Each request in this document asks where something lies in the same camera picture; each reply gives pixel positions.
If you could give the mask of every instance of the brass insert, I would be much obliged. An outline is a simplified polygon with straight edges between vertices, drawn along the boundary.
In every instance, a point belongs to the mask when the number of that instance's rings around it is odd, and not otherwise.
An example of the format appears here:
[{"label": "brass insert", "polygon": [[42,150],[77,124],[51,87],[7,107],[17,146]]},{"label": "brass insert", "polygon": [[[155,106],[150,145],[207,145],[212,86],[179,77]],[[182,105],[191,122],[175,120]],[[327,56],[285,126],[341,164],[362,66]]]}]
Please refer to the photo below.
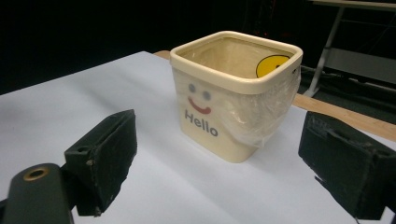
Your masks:
[{"label": "brass insert", "polygon": [[28,171],[24,176],[23,179],[25,181],[35,181],[45,175],[47,175],[50,172],[49,168],[42,166],[42,167],[37,167],[33,170]]}]

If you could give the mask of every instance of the white table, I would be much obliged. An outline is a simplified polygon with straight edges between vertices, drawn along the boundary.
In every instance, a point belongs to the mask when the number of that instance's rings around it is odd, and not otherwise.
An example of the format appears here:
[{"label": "white table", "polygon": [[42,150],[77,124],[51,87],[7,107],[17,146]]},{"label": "white table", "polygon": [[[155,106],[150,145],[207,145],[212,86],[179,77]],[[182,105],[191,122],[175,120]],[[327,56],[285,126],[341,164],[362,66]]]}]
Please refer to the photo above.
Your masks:
[{"label": "white table", "polygon": [[[293,106],[265,148],[229,163],[178,127],[171,66],[147,52],[0,96],[0,199],[10,179],[64,151],[106,116],[133,108],[138,150],[119,196],[82,223],[356,223],[298,156],[306,111]],[[396,143],[374,138],[396,148]],[[386,210],[382,220],[390,223]]]}]

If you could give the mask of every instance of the transparent plastic film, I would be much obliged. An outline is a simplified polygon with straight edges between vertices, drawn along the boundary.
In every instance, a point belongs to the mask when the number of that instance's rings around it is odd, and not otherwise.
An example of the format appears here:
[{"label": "transparent plastic film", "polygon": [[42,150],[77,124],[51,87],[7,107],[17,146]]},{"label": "transparent plastic film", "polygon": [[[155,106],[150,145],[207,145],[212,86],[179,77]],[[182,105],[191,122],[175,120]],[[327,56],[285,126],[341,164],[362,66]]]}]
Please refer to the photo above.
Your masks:
[{"label": "transparent plastic film", "polygon": [[300,69],[261,94],[228,91],[175,68],[174,79],[181,122],[208,137],[223,135],[257,149],[286,116],[300,84]]}]

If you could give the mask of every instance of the smile drawing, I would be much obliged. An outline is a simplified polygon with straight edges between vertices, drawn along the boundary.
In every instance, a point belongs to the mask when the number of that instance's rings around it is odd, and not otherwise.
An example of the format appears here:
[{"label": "smile drawing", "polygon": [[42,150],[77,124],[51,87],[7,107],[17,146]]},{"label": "smile drawing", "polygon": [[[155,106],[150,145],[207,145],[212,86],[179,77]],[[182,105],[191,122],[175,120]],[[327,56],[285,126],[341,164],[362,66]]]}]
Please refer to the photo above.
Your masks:
[{"label": "smile drawing", "polygon": [[192,105],[192,107],[194,107],[194,109],[196,109],[198,112],[200,112],[201,114],[209,114],[212,110],[210,109],[210,107],[206,107],[206,108],[201,108],[198,105],[195,104],[195,102],[191,99],[191,97],[189,96],[189,102]]}]

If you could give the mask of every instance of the cream-colored cup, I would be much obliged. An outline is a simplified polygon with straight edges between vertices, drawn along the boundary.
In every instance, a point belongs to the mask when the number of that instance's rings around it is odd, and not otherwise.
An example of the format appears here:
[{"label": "cream-colored cup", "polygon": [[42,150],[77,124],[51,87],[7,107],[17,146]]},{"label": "cream-colored cup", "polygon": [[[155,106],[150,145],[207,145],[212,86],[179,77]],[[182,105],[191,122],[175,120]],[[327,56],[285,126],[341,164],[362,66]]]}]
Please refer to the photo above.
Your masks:
[{"label": "cream-colored cup", "polygon": [[245,161],[289,110],[302,56],[295,46],[236,32],[172,49],[181,130],[226,161]]}]

